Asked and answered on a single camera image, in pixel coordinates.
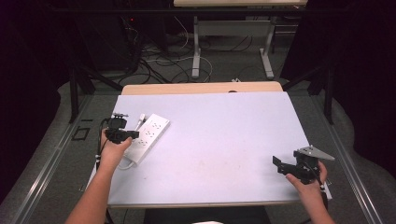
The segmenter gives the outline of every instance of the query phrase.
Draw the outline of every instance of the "cable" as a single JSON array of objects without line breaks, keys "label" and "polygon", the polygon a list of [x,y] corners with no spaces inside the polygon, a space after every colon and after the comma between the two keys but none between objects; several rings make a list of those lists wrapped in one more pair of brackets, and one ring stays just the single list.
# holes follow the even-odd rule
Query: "cable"
[{"label": "cable", "polygon": [[127,209],[127,210],[125,211],[124,218],[122,219],[122,224],[124,224],[124,223],[125,223],[126,214],[128,213],[128,211],[129,211],[129,209]]},{"label": "cable", "polygon": [[241,42],[239,42],[239,44],[237,44],[235,47],[233,47],[232,49],[209,49],[209,48],[205,49],[205,48],[202,48],[201,46],[200,46],[200,48],[202,49],[202,51],[207,51],[207,52],[230,52],[230,51],[238,51],[238,52],[241,52],[241,51],[244,51],[244,50],[248,49],[248,48],[251,46],[251,43],[253,42],[253,36],[251,36],[248,45],[247,45],[244,49],[236,49],[236,48],[238,48],[247,38],[248,38],[248,35],[245,36],[245,38],[244,38]]},{"label": "cable", "polygon": [[183,46],[180,47],[180,49],[183,49],[189,43],[189,32],[187,32],[186,27],[184,27],[184,25],[181,23],[181,21],[177,17],[174,17],[174,18],[175,18],[175,20],[178,21],[180,26],[183,28],[183,30],[185,32],[184,34],[186,34],[186,43]]}]

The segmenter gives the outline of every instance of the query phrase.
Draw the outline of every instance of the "white table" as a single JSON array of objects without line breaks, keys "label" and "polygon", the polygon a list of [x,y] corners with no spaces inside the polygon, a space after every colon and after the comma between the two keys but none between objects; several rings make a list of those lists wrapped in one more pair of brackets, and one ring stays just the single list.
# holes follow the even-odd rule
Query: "white table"
[{"label": "white table", "polygon": [[[249,85],[252,92],[241,92]],[[259,91],[265,85],[270,91]],[[119,96],[114,112],[129,115],[126,130],[134,128],[141,113],[160,115],[171,125],[137,167],[115,172],[109,207],[299,201],[295,188],[272,164],[273,156],[295,164],[293,150],[309,145],[290,98],[278,91],[278,83],[161,86],[128,86],[122,94],[132,95]],[[134,87],[156,92],[136,95]],[[175,91],[177,87],[187,94]]]},{"label": "white table", "polygon": [[[304,6],[307,0],[175,0],[175,7],[280,7]],[[194,17],[194,59],[191,76],[199,77],[201,49],[200,35],[252,35],[265,36],[264,48],[260,49],[265,75],[274,78],[268,59],[268,51],[274,35],[276,17],[270,21],[198,21]]]}]

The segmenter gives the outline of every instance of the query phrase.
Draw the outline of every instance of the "table leg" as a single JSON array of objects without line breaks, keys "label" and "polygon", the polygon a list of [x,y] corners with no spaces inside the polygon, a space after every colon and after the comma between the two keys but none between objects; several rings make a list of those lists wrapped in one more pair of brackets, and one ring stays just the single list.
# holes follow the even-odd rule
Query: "table leg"
[{"label": "table leg", "polygon": [[265,75],[268,79],[274,79],[274,72],[272,70],[270,60],[268,58],[268,52],[271,48],[271,41],[274,36],[276,25],[276,17],[271,18],[270,27],[268,28],[266,39],[265,39],[265,47],[264,49],[260,49],[260,55],[262,56],[262,65],[264,66]]},{"label": "table leg", "polygon": [[201,49],[199,48],[198,18],[194,17],[194,59],[192,62],[192,78],[199,77],[199,65],[201,59]]}]

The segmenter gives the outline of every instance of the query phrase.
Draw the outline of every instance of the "white power strip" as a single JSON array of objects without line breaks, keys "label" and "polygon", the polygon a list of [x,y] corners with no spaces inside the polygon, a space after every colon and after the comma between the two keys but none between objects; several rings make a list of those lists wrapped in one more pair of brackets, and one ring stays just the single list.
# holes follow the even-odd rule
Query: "white power strip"
[{"label": "white power strip", "polygon": [[169,125],[170,121],[168,119],[152,114],[138,129],[139,137],[125,150],[124,157],[131,160],[133,166],[138,165],[149,153],[149,150],[154,147]]}]

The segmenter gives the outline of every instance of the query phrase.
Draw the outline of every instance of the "human hand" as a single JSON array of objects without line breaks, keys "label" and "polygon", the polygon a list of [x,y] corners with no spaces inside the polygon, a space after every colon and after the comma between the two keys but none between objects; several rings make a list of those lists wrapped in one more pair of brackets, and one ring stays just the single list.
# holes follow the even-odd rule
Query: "human hand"
[{"label": "human hand", "polygon": [[[320,181],[324,183],[327,177],[327,169],[321,161],[318,163],[318,166],[320,170]],[[286,178],[297,189],[300,199],[309,214],[311,214],[315,208],[324,207],[320,185],[317,180],[305,185],[294,175],[287,174]]]},{"label": "human hand", "polygon": [[105,129],[102,130],[101,148],[102,155],[100,161],[100,170],[114,172],[117,165],[120,163],[124,151],[132,144],[132,137],[128,137],[120,144],[115,144],[109,141],[105,135]]}]

